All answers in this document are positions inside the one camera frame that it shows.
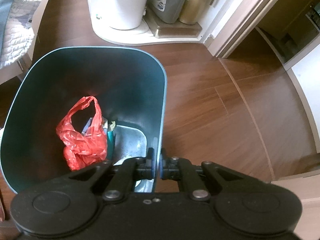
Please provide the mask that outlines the white cylindrical bin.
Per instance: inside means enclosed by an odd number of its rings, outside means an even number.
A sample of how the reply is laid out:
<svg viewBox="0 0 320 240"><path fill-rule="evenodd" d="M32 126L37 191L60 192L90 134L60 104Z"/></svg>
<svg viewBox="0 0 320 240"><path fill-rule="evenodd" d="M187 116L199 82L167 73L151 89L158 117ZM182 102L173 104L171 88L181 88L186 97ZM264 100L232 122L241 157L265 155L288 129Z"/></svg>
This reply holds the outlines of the white cylindrical bin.
<svg viewBox="0 0 320 240"><path fill-rule="evenodd" d="M135 29L141 24L147 0L106 0L107 25L117 30Z"/></svg>

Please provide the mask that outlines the teal oval object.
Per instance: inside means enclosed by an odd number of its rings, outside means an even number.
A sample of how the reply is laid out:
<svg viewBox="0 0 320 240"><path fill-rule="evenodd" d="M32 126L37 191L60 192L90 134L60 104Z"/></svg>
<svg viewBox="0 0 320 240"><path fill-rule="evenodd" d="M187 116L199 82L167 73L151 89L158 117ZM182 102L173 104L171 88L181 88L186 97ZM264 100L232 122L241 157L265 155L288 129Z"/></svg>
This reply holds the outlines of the teal oval object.
<svg viewBox="0 0 320 240"><path fill-rule="evenodd" d="M113 131L107 131L107 159L112 160L115 147L115 136Z"/></svg>

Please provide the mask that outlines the golden thermos kettle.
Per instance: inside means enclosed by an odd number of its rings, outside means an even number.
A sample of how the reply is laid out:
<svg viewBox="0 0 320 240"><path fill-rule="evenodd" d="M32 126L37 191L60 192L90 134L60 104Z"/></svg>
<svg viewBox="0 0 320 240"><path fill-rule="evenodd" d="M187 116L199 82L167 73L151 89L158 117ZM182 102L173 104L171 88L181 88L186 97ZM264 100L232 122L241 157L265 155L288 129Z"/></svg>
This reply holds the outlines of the golden thermos kettle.
<svg viewBox="0 0 320 240"><path fill-rule="evenodd" d="M185 0L178 20L187 25L194 25L202 16L206 6L215 0Z"/></svg>

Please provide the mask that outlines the red plastic bag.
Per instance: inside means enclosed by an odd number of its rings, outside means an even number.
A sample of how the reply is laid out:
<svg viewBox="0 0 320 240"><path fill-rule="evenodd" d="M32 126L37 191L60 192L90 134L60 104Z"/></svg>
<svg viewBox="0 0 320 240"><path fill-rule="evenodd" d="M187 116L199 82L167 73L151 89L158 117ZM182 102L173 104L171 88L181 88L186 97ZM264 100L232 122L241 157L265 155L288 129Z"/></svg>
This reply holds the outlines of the red plastic bag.
<svg viewBox="0 0 320 240"><path fill-rule="evenodd" d="M72 116L94 102L95 115L84 134L75 130ZM103 117L97 99L82 97L65 115L56 127L57 136L65 145L63 156L72 171L104 161L107 157L107 135L103 129Z"/></svg>

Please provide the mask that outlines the white corner shelf unit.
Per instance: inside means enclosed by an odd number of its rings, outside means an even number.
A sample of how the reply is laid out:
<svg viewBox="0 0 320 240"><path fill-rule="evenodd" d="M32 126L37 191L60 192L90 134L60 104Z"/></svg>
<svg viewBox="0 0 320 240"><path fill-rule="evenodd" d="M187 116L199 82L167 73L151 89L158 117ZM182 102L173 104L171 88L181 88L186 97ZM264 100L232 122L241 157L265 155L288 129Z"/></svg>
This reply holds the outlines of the white corner shelf unit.
<svg viewBox="0 0 320 240"><path fill-rule="evenodd" d="M204 43L242 0L88 0L93 31L119 45Z"/></svg>

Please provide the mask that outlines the bed with orange floral quilt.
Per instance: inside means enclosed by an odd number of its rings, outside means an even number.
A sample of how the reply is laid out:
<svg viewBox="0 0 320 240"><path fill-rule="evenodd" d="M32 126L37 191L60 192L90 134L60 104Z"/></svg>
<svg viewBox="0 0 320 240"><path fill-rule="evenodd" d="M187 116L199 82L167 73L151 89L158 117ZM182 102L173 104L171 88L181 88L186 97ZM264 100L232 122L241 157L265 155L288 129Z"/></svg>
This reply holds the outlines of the bed with orange floral quilt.
<svg viewBox="0 0 320 240"><path fill-rule="evenodd" d="M1 0L1 84L25 77L49 0Z"/></svg>

